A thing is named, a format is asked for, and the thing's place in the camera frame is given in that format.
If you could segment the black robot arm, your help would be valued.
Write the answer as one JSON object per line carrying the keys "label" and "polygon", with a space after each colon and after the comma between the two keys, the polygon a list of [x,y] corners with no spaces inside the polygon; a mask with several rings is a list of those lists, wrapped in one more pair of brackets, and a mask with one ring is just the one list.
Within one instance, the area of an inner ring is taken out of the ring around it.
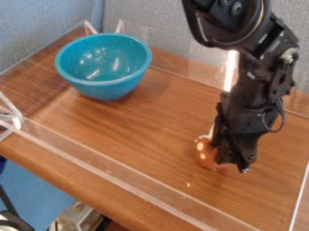
{"label": "black robot arm", "polygon": [[202,165],[234,164],[246,173],[258,139],[286,119],[282,97],[294,87],[298,38],[271,13],[270,0],[182,0],[182,7],[194,40],[239,53],[238,80],[219,96],[212,135],[198,138],[208,146]]}

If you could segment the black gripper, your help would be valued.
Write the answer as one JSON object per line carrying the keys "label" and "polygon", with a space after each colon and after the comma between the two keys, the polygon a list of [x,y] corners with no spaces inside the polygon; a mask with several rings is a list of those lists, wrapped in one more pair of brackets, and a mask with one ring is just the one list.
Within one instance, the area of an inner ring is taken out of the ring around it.
{"label": "black gripper", "polygon": [[271,126],[282,115],[282,100],[261,107],[242,105],[235,96],[227,92],[220,94],[216,103],[215,131],[211,145],[215,148],[216,164],[230,163],[230,155],[239,173],[248,173],[256,160],[256,144],[261,136],[275,133]]}

